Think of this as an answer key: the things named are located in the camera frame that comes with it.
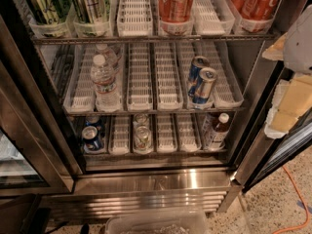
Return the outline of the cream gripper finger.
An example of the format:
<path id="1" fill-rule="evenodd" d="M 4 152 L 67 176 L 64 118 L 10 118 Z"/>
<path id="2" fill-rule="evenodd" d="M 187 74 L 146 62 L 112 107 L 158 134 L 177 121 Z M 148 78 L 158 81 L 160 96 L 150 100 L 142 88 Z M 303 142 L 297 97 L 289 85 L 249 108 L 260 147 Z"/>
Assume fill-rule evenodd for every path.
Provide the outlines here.
<path id="1" fill-rule="evenodd" d="M 312 76 L 295 74 L 291 81 L 281 79 L 276 86 L 272 107 L 267 113 L 264 133 L 281 138 L 312 107 Z"/>
<path id="2" fill-rule="evenodd" d="M 283 34 L 279 37 L 279 39 L 267 48 L 263 53 L 262 56 L 265 59 L 269 60 L 283 60 L 284 59 L 284 45 L 286 41 L 287 34 Z"/>

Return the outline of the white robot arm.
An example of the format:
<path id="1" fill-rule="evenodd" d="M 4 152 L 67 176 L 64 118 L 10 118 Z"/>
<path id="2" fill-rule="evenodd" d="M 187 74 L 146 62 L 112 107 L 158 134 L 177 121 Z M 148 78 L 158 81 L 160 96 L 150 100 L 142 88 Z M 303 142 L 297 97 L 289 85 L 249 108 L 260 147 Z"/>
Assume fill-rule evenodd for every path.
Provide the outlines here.
<path id="1" fill-rule="evenodd" d="M 312 5 L 262 56 L 281 60 L 294 72 L 290 81 L 282 80 L 277 85 L 265 120 L 265 135 L 276 139 L 285 136 L 312 107 Z"/>

